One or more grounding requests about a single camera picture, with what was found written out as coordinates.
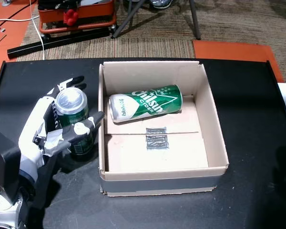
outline silver can top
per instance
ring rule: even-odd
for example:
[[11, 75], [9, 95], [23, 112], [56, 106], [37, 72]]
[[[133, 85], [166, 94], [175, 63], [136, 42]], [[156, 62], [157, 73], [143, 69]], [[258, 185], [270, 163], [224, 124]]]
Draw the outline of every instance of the silver can top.
[[55, 99], [56, 110], [63, 115], [76, 114], [84, 109], [86, 105], [86, 94], [76, 87], [66, 88], [59, 92]]

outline black table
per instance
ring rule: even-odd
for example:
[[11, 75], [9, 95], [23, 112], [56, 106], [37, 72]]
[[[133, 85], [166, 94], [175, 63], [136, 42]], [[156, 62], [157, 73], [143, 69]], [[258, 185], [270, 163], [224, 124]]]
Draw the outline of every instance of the black table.
[[[151, 59], [5, 64], [0, 77], [0, 131], [18, 142], [37, 99], [55, 83], [73, 76], [85, 75], [89, 106], [96, 111], [99, 64], [117, 60]], [[96, 159], [54, 175], [45, 229], [286, 228], [286, 108], [270, 65], [200, 61], [214, 94], [230, 161], [218, 188], [205, 193], [109, 198], [100, 193]]]

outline wheel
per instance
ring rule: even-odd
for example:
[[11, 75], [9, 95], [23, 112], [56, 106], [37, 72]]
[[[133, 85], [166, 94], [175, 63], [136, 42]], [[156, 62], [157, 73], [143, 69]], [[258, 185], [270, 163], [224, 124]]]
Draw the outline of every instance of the wheel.
[[48, 42], [51, 39], [51, 35], [48, 33], [41, 33], [40, 36], [44, 42]]
[[115, 33], [116, 29], [117, 29], [117, 25], [116, 25], [116, 24], [113, 24], [111, 27], [109, 27], [109, 31], [110, 31], [112, 34]]

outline shoe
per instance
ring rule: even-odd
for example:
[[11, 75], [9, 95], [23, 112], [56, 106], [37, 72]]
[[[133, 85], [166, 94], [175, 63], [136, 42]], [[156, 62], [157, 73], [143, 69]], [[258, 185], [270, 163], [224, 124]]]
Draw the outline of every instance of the shoe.
[[156, 9], [166, 9], [170, 7], [173, 0], [150, 0], [150, 2]]

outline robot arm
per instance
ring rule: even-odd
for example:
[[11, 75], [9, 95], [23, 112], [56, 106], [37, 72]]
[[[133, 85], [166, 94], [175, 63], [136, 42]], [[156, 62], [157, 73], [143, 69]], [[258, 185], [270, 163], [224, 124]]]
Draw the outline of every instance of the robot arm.
[[85, 88], [83, 76], [66, 80], [40, 98], [19, 137], [18, 147], [0, 134], [0, 229], [24, 229], [27, 215], [28, 186], [34, 189], [38, 168], [44, 156], [53, 156], [83, 140], [97, 128], [104, 113], [59, 129], [55, 109], [57, 94], [70, 86]]

